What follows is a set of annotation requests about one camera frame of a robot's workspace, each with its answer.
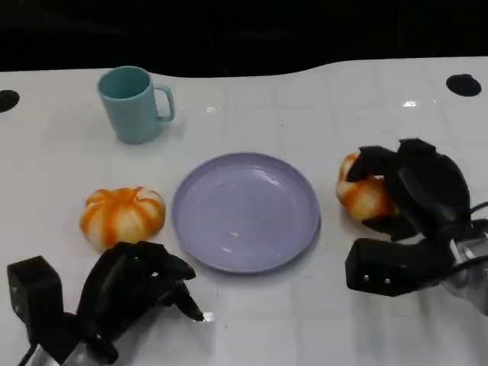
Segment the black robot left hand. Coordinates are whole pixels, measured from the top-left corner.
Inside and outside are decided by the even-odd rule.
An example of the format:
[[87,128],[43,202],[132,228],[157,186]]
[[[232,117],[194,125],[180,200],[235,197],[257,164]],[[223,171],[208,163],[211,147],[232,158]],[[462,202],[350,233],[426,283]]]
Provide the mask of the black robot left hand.
[[82,288],[77,315],[94,323],[110,341],[120,338],[156,307],[175,306],[203,322],[203,312],[185,282],[194,269],[153,242],[119,242],[97,260]]

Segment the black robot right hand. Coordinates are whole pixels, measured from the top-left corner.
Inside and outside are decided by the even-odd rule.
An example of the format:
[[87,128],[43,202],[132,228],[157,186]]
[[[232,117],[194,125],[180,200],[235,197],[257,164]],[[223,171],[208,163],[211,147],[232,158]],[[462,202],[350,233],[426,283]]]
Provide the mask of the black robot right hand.
[[389,213],[362,219],[368,228],[402,240],[424,237],[471,219],[470,192],[458,165],[419,138],[402,139],[397,151],[363,146],[345,174],[351,183],[379,177]]

